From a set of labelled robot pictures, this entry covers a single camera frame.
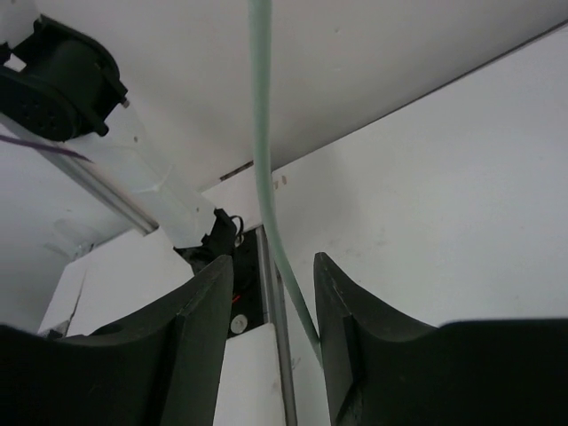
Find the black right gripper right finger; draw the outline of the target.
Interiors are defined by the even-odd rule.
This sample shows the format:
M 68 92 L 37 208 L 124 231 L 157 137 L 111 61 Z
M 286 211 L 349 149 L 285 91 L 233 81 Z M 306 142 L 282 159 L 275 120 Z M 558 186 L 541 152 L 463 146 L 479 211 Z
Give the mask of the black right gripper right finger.
M 565 319 L 432 327 L 356 284 L 327 254 L 313 266 L 334 425 L 564 425 Z

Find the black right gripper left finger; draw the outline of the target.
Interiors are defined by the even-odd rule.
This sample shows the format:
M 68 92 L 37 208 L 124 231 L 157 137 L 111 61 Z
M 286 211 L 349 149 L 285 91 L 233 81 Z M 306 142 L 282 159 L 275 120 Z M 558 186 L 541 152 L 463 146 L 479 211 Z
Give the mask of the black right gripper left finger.
M 220 256 L 90 335 L 2 326 L 2 424 L 210 425 L 232 296 L 233 262 Z

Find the light green headphones with cable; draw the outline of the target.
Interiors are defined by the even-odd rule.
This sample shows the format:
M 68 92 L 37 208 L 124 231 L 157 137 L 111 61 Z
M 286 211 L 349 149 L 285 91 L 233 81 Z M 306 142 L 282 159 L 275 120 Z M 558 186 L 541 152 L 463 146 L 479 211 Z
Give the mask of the light green headphones with cable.
M 249 1 L 248 15 L 254 119 L 253 163 L 260 214 L 266 238 L 282 281 L 296 309 L 314 355 L 317 361 L 321 362 L 320 338 L 285 252 L 274 207 L 270 144 L 272 3 L 270 1 Z

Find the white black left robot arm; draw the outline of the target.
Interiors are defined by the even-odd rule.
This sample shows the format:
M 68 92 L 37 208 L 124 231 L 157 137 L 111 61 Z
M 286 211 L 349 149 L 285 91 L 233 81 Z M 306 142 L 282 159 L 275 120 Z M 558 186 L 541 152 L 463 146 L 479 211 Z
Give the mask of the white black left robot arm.
M 112 54 L 33 2 L 1 6 L 1 114 L 30 145 L 86 161 L 118 185 L 191 265 L 230 256 L 232 218 L 187 184 L 147 136 Z

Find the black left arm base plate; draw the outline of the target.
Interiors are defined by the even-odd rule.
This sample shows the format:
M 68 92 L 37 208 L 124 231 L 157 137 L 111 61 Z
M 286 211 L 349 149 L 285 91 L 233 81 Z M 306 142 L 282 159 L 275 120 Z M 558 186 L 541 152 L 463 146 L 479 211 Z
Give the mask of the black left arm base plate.
M 233 300 L 228 338 L 266 322 L 256 230 L 244 233 L 233 253 Z

